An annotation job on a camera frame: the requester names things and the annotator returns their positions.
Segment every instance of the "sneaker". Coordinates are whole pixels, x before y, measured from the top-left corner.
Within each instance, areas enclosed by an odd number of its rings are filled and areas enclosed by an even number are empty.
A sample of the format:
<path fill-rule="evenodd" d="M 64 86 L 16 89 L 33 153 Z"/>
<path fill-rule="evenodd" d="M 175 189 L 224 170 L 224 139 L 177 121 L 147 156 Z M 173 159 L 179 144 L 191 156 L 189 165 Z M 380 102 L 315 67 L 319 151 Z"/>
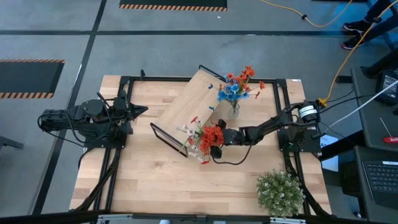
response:
<path fill-rule="evenodd" d="M 355 37 L 351 38 L 350 40 L 347 40 L 341 44 L 341 47 L 344 49 L 351 50 L 355 47 L 355 45 L 361 40 L 362 36 L 361 34 L 356 35 Z M 361 43 L 358 45 L 358 47 L 364 45 L 365 42 L 362 40 Z"/>
<path fill-rule="evenodd" d="M 365 21 L 357 21 L 357 22 L 346 22 L 344 23 L 343 27 L 346 30 L 357 31 L 357 32 L 365 32 L 371 26 L 370 23 Z"/>

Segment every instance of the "gray floor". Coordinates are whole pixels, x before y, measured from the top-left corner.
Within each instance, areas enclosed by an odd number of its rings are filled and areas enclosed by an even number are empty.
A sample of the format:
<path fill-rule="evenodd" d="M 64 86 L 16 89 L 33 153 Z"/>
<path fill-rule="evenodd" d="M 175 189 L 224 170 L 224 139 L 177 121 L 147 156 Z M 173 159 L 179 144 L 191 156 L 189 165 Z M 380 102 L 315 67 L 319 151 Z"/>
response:
<path fill-rule="evenodd" d="M 91 30 L 100 0 L 3 0 L 0 1 L 0 30 Z M 345 3 L 279 1 L 324 24 L 336 16 Z M 257 0 L 228 0 L 228 12 L 132 11 L 118 9 L 108 0 L 99 30 L 271 30 L 314 31 L 341 29 L 344 21 L 361 19 L 368 7 L 353 4 L 336 23 L 317 29 L 293 12 L 275 9 Z M 390 33 L 393 43 L 397 34 Z M 39 131 L 36 118 L 44 109 L 66 106 L 79 71 L 88 35 L 0 35 L 0 58 L 66 60 L 57 91 L 50 100 L 0 100 L 0 135 L 24 142 L 22 151 L 4 147 L 0 151 L 0 217 L 31 212 L 47 165 L 53 137 Z M 302 79 L 307 99 L 328 93 L 330 83 L 347 54 L 340 43 L 347 37 L 244 36 L 244 35 L 98 35 L 76 103 L 96 98 L 103 75 L 192 76 L 199 64 L 218 73 L 239 73 L 250 64 L 259 77 Z M 378 38 L 358 49 L 342 75 L 351 67 L 371 65 L 389 52 Z M 348 93 L 351 85 L 336 84 L 332 98 Z M 356 108 L 354 101 L 322 115 L 326 124 Z M 358 114 L 333 128 L 342 135 L 359 129 Z M 44 213 L 68 210 L 81 149 L 65 142 L 45 201 Z M 327 185 L 332 211 L 338 217 L 354 218 L 358 204 Z M 145 221 L 146 224 L 156 220 Z"/>

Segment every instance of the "wooden tabletop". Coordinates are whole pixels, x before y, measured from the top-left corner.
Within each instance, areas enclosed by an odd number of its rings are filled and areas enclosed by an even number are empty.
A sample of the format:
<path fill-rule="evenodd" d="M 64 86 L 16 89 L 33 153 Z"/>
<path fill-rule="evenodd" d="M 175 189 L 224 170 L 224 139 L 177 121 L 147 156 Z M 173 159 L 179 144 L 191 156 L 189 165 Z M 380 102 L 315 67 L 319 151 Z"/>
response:
<path fill-rule="evenodd" d="M 105 98 L 115 97 L 119 80 L 120 76 L 104 76 L 101 94 Z M 156 122 L 186 84 L 134 82 L 131 102 L 148 106 L 149 109 L 132 122 L 134 134 L 128 136 L 121 154 L 111 210 L 126 213 L 267 215 L 258 206 L 255 185 L 258 175 L 263 172 L 285 169 L 276 132 L 268 134 L 253 146 L 246 161 L 238 166 L 213 162 L 201 165 L 196 159 L 183 157 L 155 137 L 149 124 Z M 287 86 L 291 103 L 305 99 L 300 80 L 287 80 Z M 250 97 L 239 104 L 240 115 L 236 120 L 228 119 L 230 105 L 221 102 L 208 122 L 223 118 L 227 128 L 237 128 L 256 126 L 276 115 L 271 85 L 262 90 L 258 99 Z M 240 161 L 247 149 L 247 146 L 224 147 L 222 160 Z M 322 208 L 330 213 L 320 162 L 310 153 L 300 155 L 307 188 Z M 70 208 L 79 206 L 93 190 L 100 176 L 103 156 L 104 149 L 95 149 L 83 158 Z M 107 192 L 106 185 L 100 208 L 104 208 Z"/>

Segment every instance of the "flower vase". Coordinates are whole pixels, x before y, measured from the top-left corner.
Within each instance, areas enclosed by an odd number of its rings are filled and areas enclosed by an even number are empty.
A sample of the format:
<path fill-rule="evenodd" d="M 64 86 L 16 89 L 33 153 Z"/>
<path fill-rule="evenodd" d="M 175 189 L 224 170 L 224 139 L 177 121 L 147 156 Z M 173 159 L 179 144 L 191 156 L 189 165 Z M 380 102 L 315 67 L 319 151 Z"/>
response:
<path fill-rule="evenodd" d="M 230 119 L 236 119 L 239 116 L 239 104 L 234 104 L 228 111 L 228 116 Z"/>

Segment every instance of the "white cable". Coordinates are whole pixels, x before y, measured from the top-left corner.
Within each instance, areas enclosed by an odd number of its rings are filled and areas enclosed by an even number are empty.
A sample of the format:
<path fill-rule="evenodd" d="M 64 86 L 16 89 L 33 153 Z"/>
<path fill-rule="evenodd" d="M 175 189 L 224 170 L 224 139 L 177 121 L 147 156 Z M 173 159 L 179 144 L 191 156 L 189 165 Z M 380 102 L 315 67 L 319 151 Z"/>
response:
<path fill-rule="evenodd" d="M 362 107 L 366 106 L 370 101 L 374 100 L 376 97 L 378 97 L 381 93 L 384 93 L 386 90 L 390 89 L 392 86 L 394 86 L 395 84 L 398 83 L 398 80 L 395 81 L 393 84 L 389 85 L 387 88 L 383 89 L 382 91 L 380 91 L 378 94 L 376 94 L 374 97 L 372 97 L 370 100 L 368 100 L 367 102 L 365 102 L 364 104 L 362 104 L 359 108 L 356 108 L 353 112 L 347 114 L 346 116 L 340 118 L 338 121 L 334 122 L 333 124 L 331 124 L 329 126 L 329 128 L 326 129 L 325 133 L 331 128 L 333 127 L 335 124 L 339 123 L 340 121 L 348 118 L 349 116 L 351 116 L 353 113 L 359 111 Z"/>

